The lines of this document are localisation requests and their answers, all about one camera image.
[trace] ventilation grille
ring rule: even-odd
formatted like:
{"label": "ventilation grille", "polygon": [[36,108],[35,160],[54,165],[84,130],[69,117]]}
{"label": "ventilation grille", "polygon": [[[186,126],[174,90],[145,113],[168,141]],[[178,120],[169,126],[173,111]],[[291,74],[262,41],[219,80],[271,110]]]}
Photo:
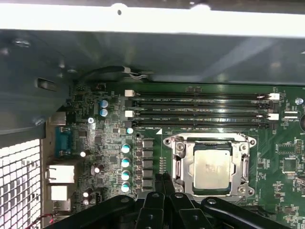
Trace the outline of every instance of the ventilation grille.
{"label": "ventilation grille", "polygon": [[0,149],[0,229],[25,229],[41,215],[40,172],[39,139]]}

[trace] blue capacitor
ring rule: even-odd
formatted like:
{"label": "blue capacitor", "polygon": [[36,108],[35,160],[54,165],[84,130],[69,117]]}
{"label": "blue capacitor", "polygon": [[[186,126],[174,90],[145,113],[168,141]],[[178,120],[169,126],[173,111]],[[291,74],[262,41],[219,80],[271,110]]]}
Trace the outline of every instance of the blue capacitor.
{"label": "blue capacitor", "polygon": [[124,170],[121,174],[121,178],[123,181],[129,180],[130,172],[128,170]]}
{"label": "blue capacitor", "polygon": [[122,151],[122,153],[124,153],[124,154],[129,153],[129,151],[130,151],[130,145],[128,145],[128,144],[122,145],[121,151]]}
{"label": "blue capacitor", "polygon": [[128,157],[124,157],[121,163],[123,168],[127,168],[130,165],[130,159]]}
{"label": "blue capacitor", "polygon": [[102,101],[100,102],[100,105],[101,105],[102,108],[106,108],[106,107],[108,107],[109,103],[108,103],[107,100],[102,100]]}
{"label": "blue capacitor", "polygon": [[100,115],[101,115],[102,117],[106,117],[106,116],[108,115],[108,111],[107,111],[106,109],[101,109]]}
{"label": "blue capacitor", "polygon": [[121,187],[122,192],[128,192],[130,190],[130,183],[125,181]]}
{"label": "blue capacitor", "polygon": [[132,129],[132,128],[127,128],[127,133],[128,133],[129,135],[131,135],[131,134],[133,133],[133,129]]}

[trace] motherboard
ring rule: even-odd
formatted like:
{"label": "motherboard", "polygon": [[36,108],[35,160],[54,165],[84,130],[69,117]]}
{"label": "motherboard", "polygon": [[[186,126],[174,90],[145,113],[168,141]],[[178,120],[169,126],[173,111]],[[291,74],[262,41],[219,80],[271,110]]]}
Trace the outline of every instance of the motherboard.
{"label": "motherboard", "polygon": [[218,196],[305,228],[305,88],[135,81],[77,84],[70,94],[55,155],[82,166],[55,210],[135,198],[168,172],[198,201]]}

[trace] cpu socket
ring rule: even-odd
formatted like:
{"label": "cpu socket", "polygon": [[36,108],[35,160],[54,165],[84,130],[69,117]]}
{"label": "cpu socket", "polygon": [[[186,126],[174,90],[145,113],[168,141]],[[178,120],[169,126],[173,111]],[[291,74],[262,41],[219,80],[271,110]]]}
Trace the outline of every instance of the cpu socket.
{"label": "cpu socket", "polygon": [[254,195],[249,187],[249,150],[252,137],[238,133],[179,133],[163,143],[173,152],[176,190],[196,201],[217,196],[236,202]]}

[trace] electrolytic capacitor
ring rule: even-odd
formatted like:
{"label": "electrolytic capacitor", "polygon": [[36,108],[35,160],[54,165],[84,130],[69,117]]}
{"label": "electrolytic capacitor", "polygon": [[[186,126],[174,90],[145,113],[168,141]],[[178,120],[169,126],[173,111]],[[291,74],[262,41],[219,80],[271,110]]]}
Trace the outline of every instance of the electrolytic capacitor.
{"label": "electrolytic capacitor", "polygon": [[98,166],[96,166],[95,168],[94,168],[94,172],[95,173],[99,173],[99,172],[101,172],[101,171],[103,171],[104,170],[104,165],[103,164],[99,164]]}
{"label": "electrolytic capacitor", "polygon": [[131,135],[133,133],[133,129],[132,128],[127,128],[126,132]]}
{"label": "electrolytic capacitor", "polygon": [[84,193],[82,194],[83,197],[87,198],[91,193],[93,192],[93,189],[91,187],[88,187]]}
{"label": "electrolytic capacitor", "polygon": [[92,201],[92,199],[93,199],[93,196],[92,196],[92,195],[89,195],[86,199],[83,200],[82,203],[83,203],[84,205],[89,205],[90,202]]}
{"label": "electrolytic capacitor", "polygon": [[124,153],[124,154],[129,153],[129,151],[130,151],[130,145],[128,145],[128,144],[122,145],[121,151],[122,151],[122,153]]}
{"label": "electrolytic capacitor", "polygon": [[122,192],[128,192],[130,190],[130,183],[125,181],[121,186]]}
{"label": "electrolytic capacitor", "polygon": [[90,155],[90,154],[91,154],[91,152],[90,152],[89,149],[86,149],[86,150],[84,150],[84,151],[81,151],[81,153],[80,153],[81,157],[86,157],[86,156],[88,156],[88,155]]}
{"label": "electrolytic capacitor", "polygon": [[124,157],[121,163],[123,168],[127,168],[130,165],[130,159],[128,157]]}
{"label": "electrolytic capacitor", "polygon": [[103,99],[103,100],[101,101],[100,105],[101,105],[102,108],[106,108],[106,107],[108,107],[109,103],[108,103],[107,100],[104,100],[104,99]]}
{"label": "electrolytic capacitor", "polygon": [[108,111],[107,111],[106,109],[101,109],[100,115],[101,115],[102,117],[106,117],[106,116],[108,115]]}
{"label": "electrolytic capacitor", "polygon": [[123,181],[129,180],[130,172],[128,170],[124,170],[122,172],[121,178]]}

